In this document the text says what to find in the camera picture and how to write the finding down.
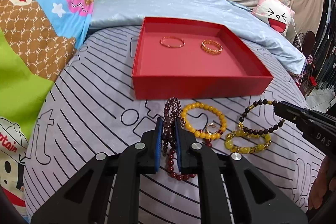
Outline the person's right hand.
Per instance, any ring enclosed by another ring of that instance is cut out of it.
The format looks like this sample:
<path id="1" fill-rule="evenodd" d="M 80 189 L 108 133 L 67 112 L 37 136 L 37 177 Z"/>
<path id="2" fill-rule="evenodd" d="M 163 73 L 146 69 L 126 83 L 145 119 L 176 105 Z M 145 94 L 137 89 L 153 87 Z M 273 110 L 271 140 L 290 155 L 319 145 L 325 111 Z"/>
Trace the person's right hand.
<path id="1" fill-rule="evenodd" d="M 326 156 L 318 171 L 317 178 L 311 187 L 308 199 L 308 209 L 318 209 L 323 202 L 323 196 L 326 194 L 327 189 L 335 191 L 335 177 L 331 182 L 327 182 L 327 171 L 330 167 L 330 159 Z"/>

